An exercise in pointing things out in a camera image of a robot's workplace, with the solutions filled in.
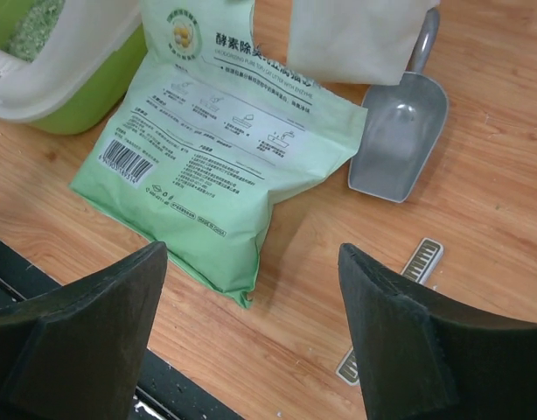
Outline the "piano pattern bag clip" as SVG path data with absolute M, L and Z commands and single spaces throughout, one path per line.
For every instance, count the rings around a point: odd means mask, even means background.
M 444 253 L 444 246 L 428 237 L 422 238 L 408 259 L 401 275 L 418 284 L 425 284 Z M 335 369 L 336 375 L 347 385 L 359 385 L 359 373 L 353 347 L 351 347 Z

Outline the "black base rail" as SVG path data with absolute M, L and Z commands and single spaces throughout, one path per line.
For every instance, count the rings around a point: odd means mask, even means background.
M 167 270 L 154 241 L 60 285 L 0 240 L 0 419 L 234 419 L 148 348 Z

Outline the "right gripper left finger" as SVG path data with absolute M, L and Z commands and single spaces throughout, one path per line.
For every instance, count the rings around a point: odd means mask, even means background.
M 126 419 L 167 270 L 154 241 L 0 309 L 0 419 Z

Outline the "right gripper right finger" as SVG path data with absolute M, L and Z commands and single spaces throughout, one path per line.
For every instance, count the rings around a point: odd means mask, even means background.
M 370 419 L 537 419 L 537 322 L 461 303 L 350 243 L 338 277 Z

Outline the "grey metal scoop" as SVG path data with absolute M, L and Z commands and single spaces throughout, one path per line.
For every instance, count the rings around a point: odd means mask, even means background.
M 434 7 L 426 13 L 400 83 L 367 89 L 365 129 L 348 172 L 350 189 L 395 203 L 413 191 L 449 113 L 442 85 L 423 73 L 439 26 Z

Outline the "cream green litter box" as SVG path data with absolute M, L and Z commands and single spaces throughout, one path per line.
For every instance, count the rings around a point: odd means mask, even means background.
M 146 53 L 137 1 L 66 1 L 33 61 L 4 51 L 32 1 L 0 1 L 0 119 L 48 133 L 94 127 Z

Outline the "green cat litter bag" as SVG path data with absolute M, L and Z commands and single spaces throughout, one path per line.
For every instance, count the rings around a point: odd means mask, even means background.
M 71 189 L 249 307 L 272 211 L 359 149 L 366 110 L 264 57 L 251 1 L 142 1 L 147 52 Z

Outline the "cream cloth bag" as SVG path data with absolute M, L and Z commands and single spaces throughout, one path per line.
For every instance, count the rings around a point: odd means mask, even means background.
M 436 0 L 292 3 L 286 66 L 318 82 L 393 86 Z

